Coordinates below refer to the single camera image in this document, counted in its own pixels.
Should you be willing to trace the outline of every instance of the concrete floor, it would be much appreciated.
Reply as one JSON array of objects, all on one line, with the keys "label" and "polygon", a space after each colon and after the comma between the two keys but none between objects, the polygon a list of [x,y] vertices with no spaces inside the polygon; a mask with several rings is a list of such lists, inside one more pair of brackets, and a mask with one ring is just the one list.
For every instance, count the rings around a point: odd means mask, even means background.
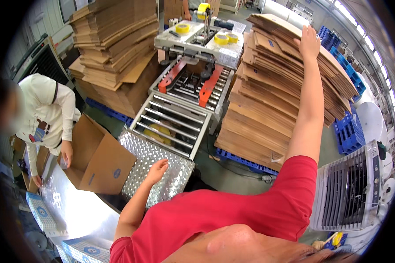
[{"label": "concrete floor", "polygon": [[[218,17],[224,20],[233,19],[246,24],[246,31],[249,32],[251,23],[245,19],[250,14],[256,12],[256,9],[242,8],[237,15],[234,15],[232,12],[220,10]],[[122,131],[123,122],[106,116],[100,110],[86,106],[84,112],[105,126],[114,137],[117,137]],[[260,179],[262,175],[249,171],[247,166],[230,160],[217,162],[210,158],[208,152],[211,155],[215,154],[216,149],[213,146],[215,139],[215,136],[206,135],[194,160],[197,168],[201,171],[202,180],[205,183],[218,191],[235,194],[260,194],[269,190],[272,182],[266,183],[262,181]],[[323,128],[319,167],[338,160],[342,156],[338,154],[334,130],[332,128]],[[326,239],[326,234],[327,232],[324,231],[307,230],[299,241],[310,245],[317,238]]]}]

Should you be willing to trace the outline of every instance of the stainless steel table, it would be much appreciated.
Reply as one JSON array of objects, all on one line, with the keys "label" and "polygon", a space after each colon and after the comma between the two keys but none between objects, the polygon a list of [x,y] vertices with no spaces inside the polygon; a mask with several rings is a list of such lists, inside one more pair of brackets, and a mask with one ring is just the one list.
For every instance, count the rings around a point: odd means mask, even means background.
[{"label": "stainless steel table", "polygon": [[68,236],[52,237],[55,245],[62,240],[87,236],[94,245],[110,249],[120,214],[93,192],[77,190],[50,155],[44,169],[42,198]]}]

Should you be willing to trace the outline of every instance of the air cooler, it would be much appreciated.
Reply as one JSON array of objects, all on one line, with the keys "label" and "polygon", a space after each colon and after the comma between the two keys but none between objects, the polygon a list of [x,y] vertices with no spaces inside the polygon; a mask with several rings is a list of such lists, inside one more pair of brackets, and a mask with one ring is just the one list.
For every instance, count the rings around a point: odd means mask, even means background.
[{"label": "air cooler", "polygon": [[40,73],[71,89],[74,88],[73,82],[67,75],[58,58],[51,37],[47,34],[43,34],[40,40],[32,45],[26,52],[16,66],[16,70],[12,74],[11,79],[15,82],[19,82],[26,76],[34,73]]},{"label": "air cooler", "polygon": [[319,168],[309,228],[347,231],[376,224],[382,194],[380,167],[377,142],[372,140]]}]

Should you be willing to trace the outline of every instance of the person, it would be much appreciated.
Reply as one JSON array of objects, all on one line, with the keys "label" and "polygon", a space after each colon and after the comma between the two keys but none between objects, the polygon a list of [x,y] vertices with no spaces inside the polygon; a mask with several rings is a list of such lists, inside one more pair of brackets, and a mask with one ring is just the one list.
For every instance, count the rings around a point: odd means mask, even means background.
[{"label": "person", "polygon": [[61,155],[70,167],[73,156],[72,128],[80,118],[75,94],[67,86],[35,73],[18,84],[3,80],[0,132],[25,141],[29,168],[35,184],[42,185],[37,172],[37,145],[52,155]]},{"label": "person", "polygon": [[201,20],[197,18],[195,11],[199,7],[201,3],[204,3],[203,0],[183,0],[183,11],[184,11],[184,19],[194,22],[200,22]]},{"label": "person", "polygon": [[183,192],[152,206],[142,218],[149,191],[169,166],[160,160],[120,214],[111,263],[320,262],[334,254],[297,243],[316,192],[324,101],[317,62],[321,41],[304,26],[295,42],[304,61],[300,110],[272,188],[253,196]]}]

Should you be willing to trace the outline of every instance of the orange side belt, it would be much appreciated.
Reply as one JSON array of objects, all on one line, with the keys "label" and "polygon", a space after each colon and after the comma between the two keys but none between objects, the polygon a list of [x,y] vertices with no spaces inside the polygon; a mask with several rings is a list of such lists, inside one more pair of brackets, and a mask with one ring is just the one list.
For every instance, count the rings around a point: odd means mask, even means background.
[{"label": "orange side belt", "polygon": [[209,78],[209,80],[205,81],[203,87],[200,89],[199,106],[203,108],[206,107],[206,103],[211,97],[212,90],[214,90],[215,84],[217,83],[223,69],[223,66],[215,65],[215,70],[212,72],[212,76]]},{"label": "orange side belt", "polygon": [[186,62],[184,60],[180,60],[177,65],[175,65],[167,76],[158,84],[158,90],[162,93],[167,93],[167,88],[174,84],[174,80],[179,76],[179,73],[186,66]]}]

